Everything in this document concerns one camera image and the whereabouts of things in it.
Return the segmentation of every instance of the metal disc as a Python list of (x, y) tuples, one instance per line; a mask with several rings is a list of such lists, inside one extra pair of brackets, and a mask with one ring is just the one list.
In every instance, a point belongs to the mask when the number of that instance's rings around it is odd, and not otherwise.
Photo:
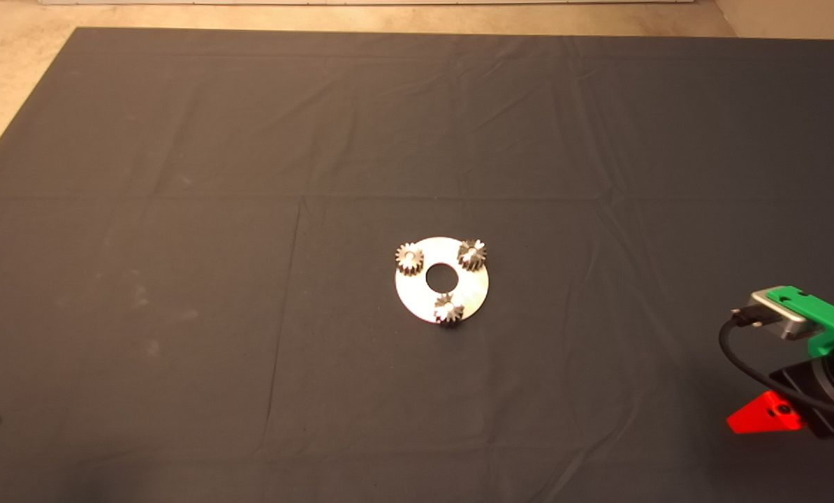
[(413, 276), (405, 276), (395, 271), (395, 289), (408, 311), (414, 316), (436, 323), (433, 312), (436, 299), (441, 293), (430, 288), (426, 282), (426, 271), (436, 264), (445, 264), (458, 274), (458, 285), (451, 292), (455, 302), (464, 305), (464, 316), (467, 319), (477, 312), (485, 296), (488, 294), (488, 270), (485, 266), (476, 271), (468, 271), (458, 264), (458, 249), (461, 242), (453, 238), (426, 238), (417, 242), (423, 251), (423, 268)]

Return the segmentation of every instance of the center hole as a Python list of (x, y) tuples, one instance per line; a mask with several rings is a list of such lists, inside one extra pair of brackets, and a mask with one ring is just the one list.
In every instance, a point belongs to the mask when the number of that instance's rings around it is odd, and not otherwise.
[(436, 264), (426, 270), (426, 283), (437, 293), (448, 293), (458, 286), (458, 274), (448, 264)]

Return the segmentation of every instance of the small metal gear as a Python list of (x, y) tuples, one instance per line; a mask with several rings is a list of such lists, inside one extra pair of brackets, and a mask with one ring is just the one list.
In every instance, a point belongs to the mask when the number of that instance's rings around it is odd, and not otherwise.
[(465, 270), (480, 270), (485, 265), (485, 243), (478, 239), (462, 241), (458, 249), (458, 264)]
[(413, 242), (405, 242), (395, 252), (395, 263), (404, 276), (413, 276), (423, 269), (423, 251)]
[(436, 315), (436, 323), (439, 325), (453, 325), (464, 318), (464, 306), (455, 302), (451, 293), (443, 293), (436, 299), (433, 312)]

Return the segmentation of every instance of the spur gear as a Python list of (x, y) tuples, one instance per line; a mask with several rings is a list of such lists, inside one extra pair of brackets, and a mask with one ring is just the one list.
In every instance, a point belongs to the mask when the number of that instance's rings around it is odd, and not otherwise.
[(423, 269), (423, 251), (413, 242), (405, 242), (395, 252), (395, 263), (405, 276), (413, 276)]
[(464, 318), (464, 306), (455, 302), (451, 293), (443, 293), (436, 299), (436, 307), (433, 309), (436, 316), (436, 323), (439, 325), (453, 325)]
[(485, 243), (478, 239), (462, 241), (458, 249), (458, 264), (465, 270), (480, 270), (487, 256)]

